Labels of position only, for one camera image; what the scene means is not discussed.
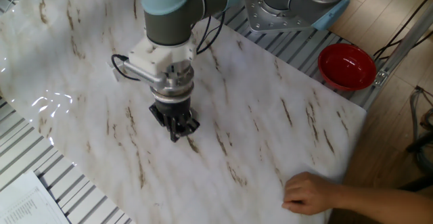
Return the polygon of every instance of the cable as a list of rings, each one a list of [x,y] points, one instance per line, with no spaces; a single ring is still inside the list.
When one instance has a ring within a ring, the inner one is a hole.
[[[196,49],[197,54],[198,54],[198,50],[202,47],[202,44],[203,44],[204,39],[205,39],[204,37],[206,36],[206,33],[207,33],[208,30],[209,30],[209,26],[210,26],[210,21],[211,21],[211,20],[212,20],[212,17],[209,16],[208,24],[206,25],[206,29],[204,30],[204,34],[203,34],[202,40],[200,41],[200,43],[198,43],[198,46],[197,46],[197,49]]]
[[[130,77],[130,76],[124,74],[122,71],[120,71],[119,67],[117,66],[116,62],[114,61],[114,58],[118,58],[118,59],[122,60],[122,62],[124,62],[124,61],[126,61],[126,60],[129,59],[127,56],[119,55],[119,54],[114,54],[114,55],[112,55],[112,56],[111,56],[111,62],[113,63],[113,67],[114,67],[114,68],[117,70],[117,72],[119,72],[123,77],[125,77],[125,78],[127,78],[127,79],[134,80],[134,81],[140,81],[139,79],[136,79],[136,78]]]
[[[423,43],[426,39],[430,38],[432,35],[433,35],[433,31],[431,31],[430,33],[428,33],[428,35],[426,35],[424,38],[422,38],[421,40],[419,40],[419,41],[418,41],[418,42],[417,42],[417,43],[412,47],[412,49],[415,48],[415,47],[417,47],[419,44]],[[397,44],[399,44],[402,40],[403,40],[403,39],[401,39],[400,41],[397,41],[397,42],[395,42],[395,43],[393,43],[393,44],[391,44],[391,45],[387,45],[386,48],[388,48],[388,47],[392,47],[393,45],[397,45]],[[389,57],[390,57],[390,56],[386,56],[386,57],[379,58],[379,59],[383,60],[383,59],[388,59]]]
[[[208,36],[209,36],[212,32],[214,32],[215,30],[217,30],[218,28],[219,28],[219,25],[218,25],[217,27],[213,28],[212,30],[210,30],[209,33],[206,35],[206,37],[204,37],[204,40],[206,40],[206,39],[208,38]]]
[[[225,12],[223,12],[223,15],[221,16],[221,23],[219,24],[218,30],[215,34],[215,36],[213,37],[213,39],[209,42],[209,44],[207,46],[205,46],[205,48],[203,48],[202,50],[198,51],[197,50],[197,55],[201,54],[202,52],[206,51],[214,42],[215,40],[218,38],[219,33],[221,32],[221,29],[223,29],[223,25],[224,25],[224,18],[225,18]]]
[[[413,19],[413,17],[415,17],[415,15],[417,14],[417,12],[419,12],[419,10],[426,4],[426,2],[427,2],[428,0],[424,0],[422,3],[421,3],[421,5],[419,5],[418,7],[417,7],[417,9],[413,12],[413,14],[411,15],[411,17],[405,22],[405,24],[400,28],[400,30],[393,36],[393,38],[390,40],[390,42],[388,42],[388,44],[385,46],[385,47],[383,47],[383,48],[381,48],[381,49],[379,49],[377,52],[375,52],[374,53],[374,56],[375,56],[375,59],[374,60],[376,60],[376,59],[378,59],[378,58],[380,58],[380,56],[385,52],[385,50],[387,49],[387,48],[389,48],[389,47],[392,47],[393,45],[396,45],[396,44],[398,44],[398,43],[400,43],[401,42],[401,40],[400,41],[397,41],[396,43],[392,43],[397,37],[398,37],[398,35],[403,31],[403,29],[405,29],[406,28],[406,26],[410,23],[410,21],[412,21],[412,19]]]

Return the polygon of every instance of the white marble table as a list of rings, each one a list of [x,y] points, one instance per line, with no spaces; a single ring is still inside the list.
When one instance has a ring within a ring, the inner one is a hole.
[[[140,0],[23,0],[0,18],[0,90],[137,223],[326,221],[281,209],[283,184],[341,181],[366,112],[224,27],[193,62],[201,127],[172,143],[148,86],[106,65],[143,27]]]

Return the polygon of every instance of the wooden floor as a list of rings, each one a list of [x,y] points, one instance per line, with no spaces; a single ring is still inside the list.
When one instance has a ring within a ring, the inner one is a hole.
[[[394,36],[422,1],[351,0],[331,30],[373,54]],[[402,35],[425,9],[416,15]],[[412,141],[409,96],[417,85],[433,93],[433,37],[413,49],[400,63],[370,108],[344,184],[397,188],[422,176],[413,155],[405,152]],[[430,108],[426,100],[419,100],[419,114]],[[433,198],[433,187],[420,194]],[[335,210],[329,223],[375,222],[353,212]]]

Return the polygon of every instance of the metal grating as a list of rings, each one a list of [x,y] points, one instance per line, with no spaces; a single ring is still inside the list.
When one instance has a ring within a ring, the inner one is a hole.
[[[75,166],[0,99],[0,191],[34,171],[71,224],[133,223]]]

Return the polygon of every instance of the metal cylinder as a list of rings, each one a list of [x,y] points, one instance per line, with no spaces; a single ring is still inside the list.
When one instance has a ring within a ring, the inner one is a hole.
[[[391,70],[398,65],[398,63],[405,58],[412,47],[418,42],[422,35],[433,24],[433,3],[428,7],[419,20],[413,25],[411,30],[407,33],[405,38],[400,42],[400,45],[392,52],[387,63],[393,64]]]

